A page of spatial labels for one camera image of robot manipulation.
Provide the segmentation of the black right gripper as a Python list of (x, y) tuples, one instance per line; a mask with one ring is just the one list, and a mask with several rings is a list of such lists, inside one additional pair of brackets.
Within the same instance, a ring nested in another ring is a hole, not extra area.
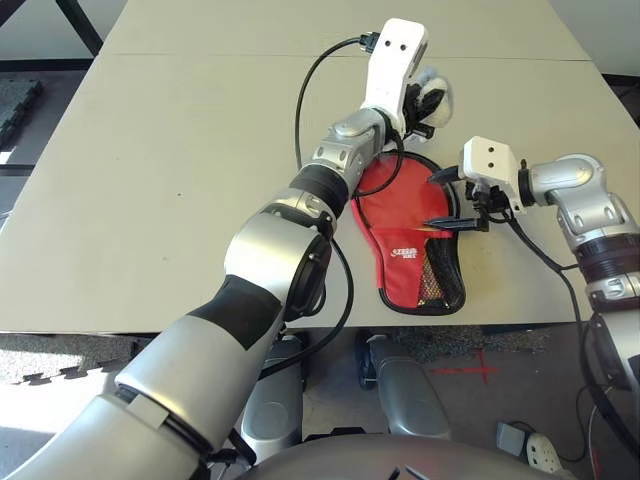
[[(452, 183), (460, 180), (457, 167), (447, 167), (435, 172), (430, 183)], [(514, 219), (509, 200), (498, 186), (486, 186), (467, 182), (465, 198), (472, 203), (476, 218), (439, 217), (423, 222), (425, 227), (448, 232), (488, 232), (491, 224), (510, 223)]]

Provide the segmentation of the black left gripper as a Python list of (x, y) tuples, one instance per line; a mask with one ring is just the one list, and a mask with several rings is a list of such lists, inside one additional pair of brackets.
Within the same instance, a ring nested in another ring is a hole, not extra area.
[(434, 109), (448, 104), (448, 92), (442, 88), (430, 88), (420, 97), (422, 87), (410, 84), (406, 88), (403, 114), (405, 119), (405, 134), (407, 139), (412, 134), (420, 140), (430, 140), (434, 135), (434, 128), (424, 124), (423, 120), (434, 112)]

